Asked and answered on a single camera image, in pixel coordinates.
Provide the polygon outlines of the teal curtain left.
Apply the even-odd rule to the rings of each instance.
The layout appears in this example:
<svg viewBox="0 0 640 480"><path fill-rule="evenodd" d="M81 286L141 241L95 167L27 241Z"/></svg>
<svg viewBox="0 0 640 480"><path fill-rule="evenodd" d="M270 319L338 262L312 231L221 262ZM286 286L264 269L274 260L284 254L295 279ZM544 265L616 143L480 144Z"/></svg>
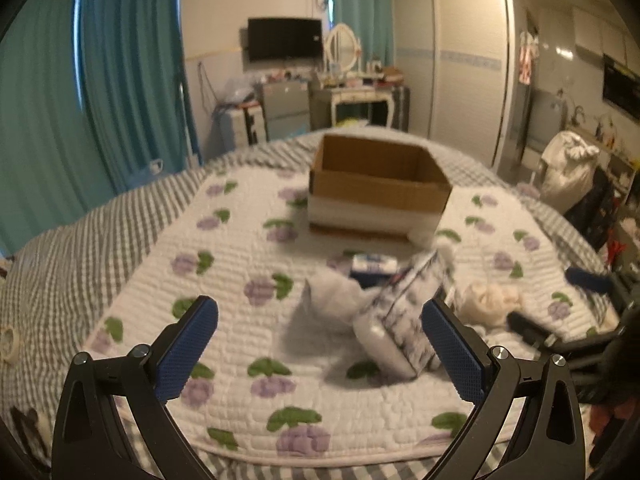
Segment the teal curtain left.
<svg viewBox="0 0 640 480"><path fill-rule="evenodd" d="M1 23L1 250L202 159L180 0L16 0Z"/></svg>

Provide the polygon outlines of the white quilt purple flowers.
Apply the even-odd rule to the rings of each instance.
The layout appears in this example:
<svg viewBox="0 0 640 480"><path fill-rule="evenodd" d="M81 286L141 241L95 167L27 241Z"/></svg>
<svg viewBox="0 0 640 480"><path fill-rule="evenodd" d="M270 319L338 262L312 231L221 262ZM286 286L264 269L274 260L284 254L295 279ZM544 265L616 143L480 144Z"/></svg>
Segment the white quilt purple flowers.
<svg viewBox="0 0 640 480"><path fill-rule="evenodd" d="M277 467L355 467L444 452L471 413L440 370L388 379L354 332L306 315L311 275L345 273L356 252L402 266L435 248L452 289L516 286L522 312L555 333L599 333L610 304L565 278L550 238L516 196L497 185L455 186L432 236L365 240L313 231L308 177L242 167L209 177L107 309L86 346L121 356L155 339L197 296L216 301L214 336L168 408L201 450Z"/></svg>

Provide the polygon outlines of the oval white vanity mirror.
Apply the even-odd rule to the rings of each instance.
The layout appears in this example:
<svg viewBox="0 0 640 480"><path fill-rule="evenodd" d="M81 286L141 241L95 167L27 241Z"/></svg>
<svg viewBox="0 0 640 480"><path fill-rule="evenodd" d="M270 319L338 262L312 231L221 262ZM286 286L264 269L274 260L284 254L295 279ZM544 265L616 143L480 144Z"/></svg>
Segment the oval white vanity mirror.
<svg viewBox="0 0 640 480"><path fill-rule="evenodd" d="M335 24L323 44L323 62L326 72L343 76L356 70L360 63L361 44L354 31L344 23Z"/></svg>

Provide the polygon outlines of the brown cardboard box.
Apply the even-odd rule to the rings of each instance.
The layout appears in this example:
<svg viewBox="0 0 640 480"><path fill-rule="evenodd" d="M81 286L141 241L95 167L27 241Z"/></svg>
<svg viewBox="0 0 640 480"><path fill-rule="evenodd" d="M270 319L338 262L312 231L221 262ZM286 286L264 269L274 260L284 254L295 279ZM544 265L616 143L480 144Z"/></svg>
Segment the brown cardboard box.
<svg viewBox="0 0 640 480"><path fill-rule="evenodd" d="M430 237L451 190L421 145L328 133L309 170L308 221L328 233Z"/></svg>

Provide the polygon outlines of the grey checked bed sheet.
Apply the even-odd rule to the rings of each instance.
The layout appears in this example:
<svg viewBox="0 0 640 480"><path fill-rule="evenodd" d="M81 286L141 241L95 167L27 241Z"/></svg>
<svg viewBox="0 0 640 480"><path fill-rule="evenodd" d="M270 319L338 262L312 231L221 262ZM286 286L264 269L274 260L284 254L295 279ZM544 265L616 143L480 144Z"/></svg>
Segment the grey checked bed sheet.
<svg viewBox="0 0 640 480"><path fill-rule="evenodd" d="M373 139L422 144L454 185L510 184L453 148L381 127L345 132ZM136 188L93 209L73 224L44 232L13 256L1 257L1 326L20 336L17 362L1 364L1 449L17 440L10 408L25 414L34 408L37 422L49 429L55 419L68 363L155 245L160 232L189 205L212 172L239 166L302 171L322 131L231 152L203 168ZM604 263L588 242L558 212L515 192L552 241L566 266L604 272ZM422 479L434 460L413 460L352 468L277 468L255 466L201 453L218 479Z"/></svg>

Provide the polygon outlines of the black white patterned tissue pack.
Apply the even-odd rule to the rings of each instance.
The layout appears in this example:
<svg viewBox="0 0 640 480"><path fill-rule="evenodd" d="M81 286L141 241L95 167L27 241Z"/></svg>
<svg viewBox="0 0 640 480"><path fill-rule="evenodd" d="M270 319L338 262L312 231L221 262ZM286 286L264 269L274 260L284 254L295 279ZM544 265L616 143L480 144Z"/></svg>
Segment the black white patterned tissue pack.
<svg viewBox="0 0 640 480"><path fill-rule="evenodd" d="M382 373L413 380L440 367L422 328L423 305L454 288L450 264L437 250L421 252L394 275L352 321L356 339Z"/></svg>

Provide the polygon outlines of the teal curtain right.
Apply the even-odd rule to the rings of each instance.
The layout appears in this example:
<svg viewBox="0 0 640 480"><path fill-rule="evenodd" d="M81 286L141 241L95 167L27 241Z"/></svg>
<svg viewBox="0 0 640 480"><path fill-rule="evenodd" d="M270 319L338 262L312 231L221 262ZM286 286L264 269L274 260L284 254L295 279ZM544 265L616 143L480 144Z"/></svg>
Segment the teal curtain right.
<svg viewBox="0 0 640 480"><path fill-rule="evenodd" d="M334 0L334 22L348 25L361 41L364 62L393 61L392 0Z"/></svg>

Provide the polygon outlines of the teal curtain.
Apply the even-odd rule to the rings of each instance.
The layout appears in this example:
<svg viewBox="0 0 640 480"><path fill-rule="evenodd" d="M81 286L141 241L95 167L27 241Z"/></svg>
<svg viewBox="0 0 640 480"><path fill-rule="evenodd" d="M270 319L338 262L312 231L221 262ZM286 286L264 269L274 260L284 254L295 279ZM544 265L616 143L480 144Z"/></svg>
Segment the teal curtain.
<svg viewBox="0 0 640 480"><path fill-rule="evenodd" d="M334 22L348 25L361 41L364 62L393 61L392 0L334 0Z"/></svg>
<svg viewBox="0 0 640 480"><path fill-rule="evenodd" d="M202 159L180 0L16 0L1 23L1 250Z"/></svg>

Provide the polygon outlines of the white stuffed bag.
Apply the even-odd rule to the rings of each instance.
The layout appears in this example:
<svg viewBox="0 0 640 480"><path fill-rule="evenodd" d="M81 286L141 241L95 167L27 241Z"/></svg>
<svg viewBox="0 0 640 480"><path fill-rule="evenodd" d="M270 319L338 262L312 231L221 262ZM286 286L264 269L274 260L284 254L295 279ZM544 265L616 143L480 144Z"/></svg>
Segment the white stuffed bag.
<svg viewBox="0 0 640 480"><path fill-rule="evenodd" d="M556 134L540 159L540 197L559 214L566 214L592 188L600 150L570 130Z"/></svg>

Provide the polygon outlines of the blue tissue pack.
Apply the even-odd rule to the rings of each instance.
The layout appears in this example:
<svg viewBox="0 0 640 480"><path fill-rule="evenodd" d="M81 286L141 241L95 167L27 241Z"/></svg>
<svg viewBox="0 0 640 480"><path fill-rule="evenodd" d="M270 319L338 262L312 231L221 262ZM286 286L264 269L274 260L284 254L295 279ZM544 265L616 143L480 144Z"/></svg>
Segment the blue tissue pack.
<svg viewBox="0 0 640 480"><path fill-rule="evenodd" d="M349 277L362 288L370 288L385 283L397 272L398 260L395 257L360 252L352 256Z"/></svg>

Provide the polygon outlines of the grey mini fridge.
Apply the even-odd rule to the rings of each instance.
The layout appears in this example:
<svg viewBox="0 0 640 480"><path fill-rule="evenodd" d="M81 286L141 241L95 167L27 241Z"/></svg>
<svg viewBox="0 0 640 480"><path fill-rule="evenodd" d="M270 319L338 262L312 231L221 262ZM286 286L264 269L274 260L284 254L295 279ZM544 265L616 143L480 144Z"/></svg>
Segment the grey mini fridge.
<svg viewBox="0 0 640 480"><path fill-rule="evenodd" d="M301 136L310 131L306 81L267 82L258 89L270 141Z"/></svg>

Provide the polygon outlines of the cream rolled cloth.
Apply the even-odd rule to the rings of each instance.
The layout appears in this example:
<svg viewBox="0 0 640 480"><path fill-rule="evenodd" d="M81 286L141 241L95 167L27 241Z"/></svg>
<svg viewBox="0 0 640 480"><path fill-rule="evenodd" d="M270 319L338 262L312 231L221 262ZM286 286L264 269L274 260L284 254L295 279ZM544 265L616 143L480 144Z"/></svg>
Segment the cream rolled cloth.
<svg viewBox="0 0 640 480"><path fill-rule="evenodd" d="M508 315L523 307L523 297L516 286L474 282L459 296L456 313L465 324L492 330L506 325Z"/></svg>

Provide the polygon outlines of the grey white cloth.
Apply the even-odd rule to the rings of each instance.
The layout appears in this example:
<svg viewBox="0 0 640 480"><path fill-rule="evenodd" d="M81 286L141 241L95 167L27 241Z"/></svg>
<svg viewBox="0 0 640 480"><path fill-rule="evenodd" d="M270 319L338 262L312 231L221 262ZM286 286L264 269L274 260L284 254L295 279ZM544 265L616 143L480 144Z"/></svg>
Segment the grey white cloth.
<svg viewBox="0 0 640 480"><path fill-rule="evenodd" d="M353 278L332 269L319 271L306 281L303 306L315 323L333 333L352 330L356 315L381 291L362 288Z"/></svg>

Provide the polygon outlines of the white sliding wardrobe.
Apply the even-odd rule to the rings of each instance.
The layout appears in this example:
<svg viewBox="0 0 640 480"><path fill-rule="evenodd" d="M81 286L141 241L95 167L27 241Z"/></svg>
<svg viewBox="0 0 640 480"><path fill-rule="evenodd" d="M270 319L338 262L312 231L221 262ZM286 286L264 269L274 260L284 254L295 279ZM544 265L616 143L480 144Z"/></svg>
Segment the white sliding wardrobe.
<svg viewBox="0 0 640 480"><path fill-rule="evenodd" d="M408 130L497 169L511 122L514 0L392 0Z"/></svg>

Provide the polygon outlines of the white dressing table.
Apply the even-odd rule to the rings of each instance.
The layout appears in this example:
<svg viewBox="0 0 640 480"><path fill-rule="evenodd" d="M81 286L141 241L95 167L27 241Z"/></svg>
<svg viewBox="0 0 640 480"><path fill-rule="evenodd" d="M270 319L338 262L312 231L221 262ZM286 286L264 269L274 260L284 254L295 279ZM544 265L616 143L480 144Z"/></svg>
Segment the white dressing table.
<svg viewBox="0 0 640 480"><path fill-rule="evenodd" d="M309 109L312 130L335 127L337 124L337 107L342 104L385 103L387 115L385 127L393 127L395 100L390 89L375 86L343 87L343 88L310 88Z"/></svg>

